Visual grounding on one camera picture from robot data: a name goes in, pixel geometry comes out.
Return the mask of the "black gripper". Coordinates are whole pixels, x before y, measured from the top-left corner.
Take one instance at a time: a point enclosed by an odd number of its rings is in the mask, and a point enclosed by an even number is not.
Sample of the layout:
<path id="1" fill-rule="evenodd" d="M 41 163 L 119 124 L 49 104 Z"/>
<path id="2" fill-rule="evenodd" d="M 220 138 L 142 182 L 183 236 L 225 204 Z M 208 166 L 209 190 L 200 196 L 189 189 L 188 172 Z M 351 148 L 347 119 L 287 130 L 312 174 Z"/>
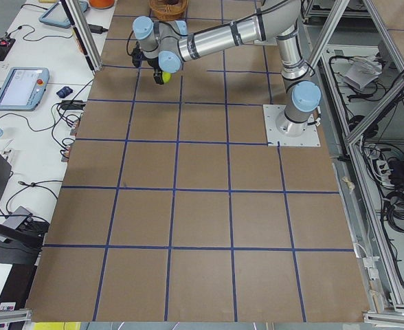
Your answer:
<path id="1" fill-rule="evenodd" d="M 146 61 L 150 67 L 154 69 L 153 73 L 153 78 L 155 80 L 155 83 L 158 85 L 163 85 L 164 84 L 164 78 L 163 78 L 163 71 L 159 66 L 159 58 L 146 58 Z"/>

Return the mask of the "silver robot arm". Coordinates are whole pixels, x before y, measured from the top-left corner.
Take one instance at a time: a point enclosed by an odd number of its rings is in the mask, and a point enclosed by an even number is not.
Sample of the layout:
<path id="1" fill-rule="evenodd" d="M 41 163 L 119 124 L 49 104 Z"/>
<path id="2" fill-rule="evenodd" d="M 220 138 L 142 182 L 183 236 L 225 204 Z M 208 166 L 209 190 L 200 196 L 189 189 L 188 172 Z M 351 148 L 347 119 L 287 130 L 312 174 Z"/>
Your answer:
<path id="1" fill-rule="evenodd" d="M 276 119 L 277 130 L 288 137 L 301 136 L 319 105 L 319 87 L 306 76 L 312 66 L 304 59 L 298 37 L 300 1 L 264 1 L 256 11 L 238 20 L 190 33 L 184 21 L 153 20 L 139 16 L 133 22 L 136 46 L 128 55 L 133 65 L 146 61 L 155 82 L 165 83 L 163 74 L 174 74 L 185 62 L 254 41 L 275 38 L 282 61 L 282 77 L 288 98 Z"/>

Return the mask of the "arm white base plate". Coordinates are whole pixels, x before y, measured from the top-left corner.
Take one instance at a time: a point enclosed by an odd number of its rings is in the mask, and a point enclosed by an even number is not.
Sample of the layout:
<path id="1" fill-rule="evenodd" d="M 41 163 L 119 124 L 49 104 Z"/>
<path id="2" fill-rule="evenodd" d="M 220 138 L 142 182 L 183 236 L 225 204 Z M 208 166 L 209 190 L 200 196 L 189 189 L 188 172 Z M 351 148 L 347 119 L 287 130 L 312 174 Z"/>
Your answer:
<path id="1" fill-rule="evenodd" d="M 283 104 L 262 106 L 268 146 L 320 147 L 317 125 L 296 124 L 287 120 Z"/>

